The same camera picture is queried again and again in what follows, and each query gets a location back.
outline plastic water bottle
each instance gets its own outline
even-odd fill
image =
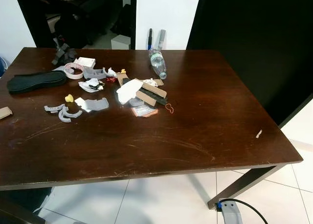
[[[164,80],[166,78],[166,66],[161,51],[154,48],[150,49],[149,58],[153,70],[162,80]]]

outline dark wooden table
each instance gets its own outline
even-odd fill
[[[147,51],[77,53],[95,58],[95,69],[124,68],[130,78],[157,78]],[[160,88],[167,91],[174,113],[156,104],[159,112],[149,118],[135,117],[118,103],[118,83],[106,83],[96,93],[81,89],[82,80],[8,93],[6,83],[15,74],[52,70],[54,54],[54,49],[24,48],[0,79],[0,107],[14,113],[0,121],[0,190],[250,168],[208,202],[212,209],[219,198],[234,197],[284,165],[302,161],[216,51],[163,51],[168,78]],[[106,97],[110,107],[84,112],[71,123],[44,111],[44,105],[64,103],[69,93],[83,99]],[[79,110],[75,103],[67,106],[69,112]]]

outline yellow plastic piece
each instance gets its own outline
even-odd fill
[[[73,96],[71,94],[69,94],[68,96],[65,97],[65,101],[67,103],[69,103],[69,102],[72,103],[72,102],[74,102],[74,98],[73,98]]]

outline table leg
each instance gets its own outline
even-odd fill
[[[234,198],[237,195],[243,193],[250,187],[259,183],[269,175],[275,173],[277,170],[284,167],[283,165],[271,166],[266,168],[257,168],[250,169],[248,172],[243,174],[240,178],[238,178],[235,182],[229,185],[226,189],[220,192],[216,197],[211,199],[207,205],[209,209],[213,209],[216,207],[216,203],[221,198]]]
[[[30,224],[45,224],[43,218],[3,198],[0,198],[0,212],[1,211]]]

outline black power cord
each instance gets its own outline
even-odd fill
[[[219,206],[221,205],[222,202],[224,201],[235,201],[235,202],[238,202],[238,203],[242,203],[244,204],[245,206],[248,206],[249,208],[251,208],[254,212],[256,212],[260,218],[262,218],[262,220],[264,221],[265,224],[268,224],[267,221],[265,220],[265,218],[262,216],[262,214],[256,210],[254,207],[252,207],[250,204],[246,203],[246,202],[243,202],[243,201],[240,201],[240,200],[237,200],[237,199],[231,199],[231,198],[227,198],[227,199],[223,199],[223,200],[220,200],[218,203],[217,203],[217,206],[219,208]]]

